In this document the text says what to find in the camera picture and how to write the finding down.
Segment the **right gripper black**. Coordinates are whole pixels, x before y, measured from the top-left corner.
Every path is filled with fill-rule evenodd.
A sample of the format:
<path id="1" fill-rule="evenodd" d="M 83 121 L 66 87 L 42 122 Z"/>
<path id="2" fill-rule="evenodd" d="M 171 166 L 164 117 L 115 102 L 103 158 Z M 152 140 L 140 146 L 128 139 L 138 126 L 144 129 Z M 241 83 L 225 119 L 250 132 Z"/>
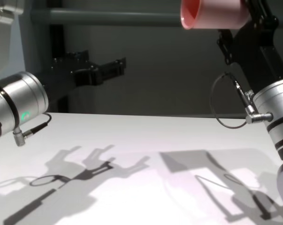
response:
<path id="1" fill-rule="evenodd" d="M 251 18 L 233 39 L 229 29 L 219 29 L 217 45 L 225 63 L 236 62 L 242 69 L 252 90 L 283 80 L 283 60 L 274 46 L 274 34 L 279 20 L 271 12 L 266 0 L 243 0 Z"/>

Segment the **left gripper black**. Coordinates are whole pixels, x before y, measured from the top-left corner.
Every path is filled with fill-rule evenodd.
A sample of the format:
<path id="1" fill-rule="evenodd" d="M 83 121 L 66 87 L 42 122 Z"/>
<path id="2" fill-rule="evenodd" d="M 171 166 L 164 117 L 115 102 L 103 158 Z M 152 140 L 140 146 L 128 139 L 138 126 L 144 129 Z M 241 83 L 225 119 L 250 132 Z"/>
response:
<path id="1" fill-rule="evenodd" d="M 53 103 L 80 86 L 97 86 L 122 76 L 126 67 L 126 57 L 92 68 L 88 50 L 66 52 L 53 58 L 51 67 L 43 73 L 43 86 L 49 103 Z"/>

